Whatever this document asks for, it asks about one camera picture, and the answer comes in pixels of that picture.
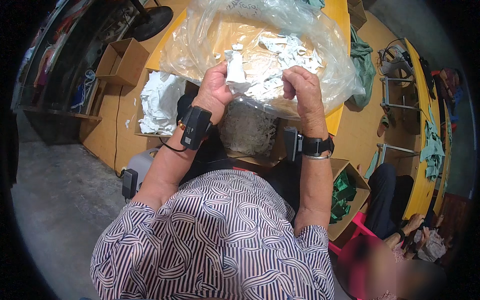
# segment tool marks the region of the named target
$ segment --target sandal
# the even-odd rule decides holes
[[[380,119],[380,124],[378,125],[377,129],[377,135],[378,137],[381,137],[385,130],[387,130],[390,127],[390,124],[388,122],[388,117],[387,115],[383,115],[382,118]]]
[[[393,114],[393,110],[388,106],[384,106],[383,109],[385,114],[387,115],[388,120],[390,121],[390,123],[392,123],[392,127],[395,128],[396,120],[395,120],[395,115]]]

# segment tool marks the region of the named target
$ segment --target pink chair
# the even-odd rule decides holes
[[[363,223],[365,223],[365,219],[367,218],[367,215],[361,212],[357,212],[357,214],[353,217],[352,222],[357,225],[357,229],[355,229],[355,232],[353,232],[352,237],[350,239],[356,238],[359,234],[366,234],[366,235],[373,235],[376,237],[376,235],[371,232],[368,228],[365,227]],[[333,251],[336,255],[340,254],[341,249],[334,245],[331,241],[328,242],[328,248]]]

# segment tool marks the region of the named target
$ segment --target silver bangle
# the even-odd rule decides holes
[[[322,160],[322,159],[328,159],[330,158],[330,156],[332,156],[331,153],[329,153],[328,155],[325,155],[325,156],[310,156],[310,155],[305,155],[304,156],[308,159],[314,159],[314,160]]]

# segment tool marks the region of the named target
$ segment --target white cloth pile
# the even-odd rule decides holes
[[[312,55],[307,55],[307,49],[302,46],[302,41],[296,34],[278,36],[279,38],[259,37],[259,43],[264,44],[268,50],[278,54],[278,62],[281,66],[279,72],[267,74],[264,78],[255,80],[247,80],[245,78],[242,67],[242,54],[235,51],[236,49],[242,49],[238,47],[239,44],[232,44],[234,50],[225,50],[225,59],[228,62],[227,85],[232,94],[241,93],[246,96],[253,96],[257,100],[270,99],[275,97],[274,90],[283,85],[281,80],[282,70],[298,65],[313,74],[317,74],[317,69],[324,67],[317,50],[314,49]]]
[[[421,239],[421,230],[417,230],[413,241],[418,243]],[[418,256],[420,259],[427,262],[435,262],[447,252],[444,239],[438,234],[438,229],[430,230],[430,238],[425,245],[419,250]]]
[[[268,156],[275,141],[275,120],[271,114],[234,101],[228,106],[220,139],[233,151]]]
[[[177,102],[185,93],[185,79],[165,72],[152,72],[140,93],[144,118],[142,133],[172,135],[177,127]]]

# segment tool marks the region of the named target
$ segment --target power adapter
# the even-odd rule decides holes
[[[133,169],[123,170],[121,194],[125,199],[132,199],[137,194],[138,172]]]

